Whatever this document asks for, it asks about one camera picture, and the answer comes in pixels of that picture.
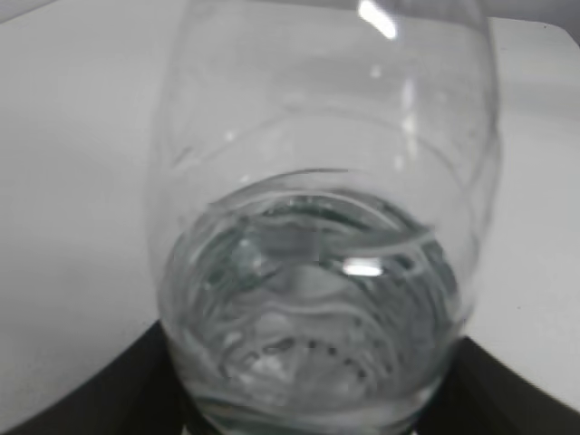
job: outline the glass bottom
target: glass bottom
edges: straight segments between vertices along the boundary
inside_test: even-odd
[[[227,435],[401,435],[458,338],[455,277],[405,211],[312,185],[238,192],[177,242],[159,296],[174,364]]]

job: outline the stemless wine glass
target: stemless wine glass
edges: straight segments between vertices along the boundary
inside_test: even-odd
[[[498,179],[477,0],[191,0],[157,115],[150,258],[226,434],[391,435],[473,307]]]

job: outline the drinking glass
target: drinking glass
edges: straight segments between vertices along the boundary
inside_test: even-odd
[[[476,0],[191,0],[156,118],[150,262],[224,434],[399,435],[449,366],[500,162]]]

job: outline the table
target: table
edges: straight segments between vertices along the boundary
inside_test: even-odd
[[[142,183],[184,4],[59,0],[0,25],[0,431],[156,317]],[[469,333],[580,410],[580,53],[551,25],[493,27],[505,170]]]

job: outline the black stand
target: black stand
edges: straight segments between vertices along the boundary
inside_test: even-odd
[[[79,390],[5,435],[181,435],[183,406],[190,405],[183,400],[156,324]],[[217,435],[200,417],[189,423],[189,430],[191,435]],[[466,339],[417,432],[575,435],[580,434],[580,415]]]

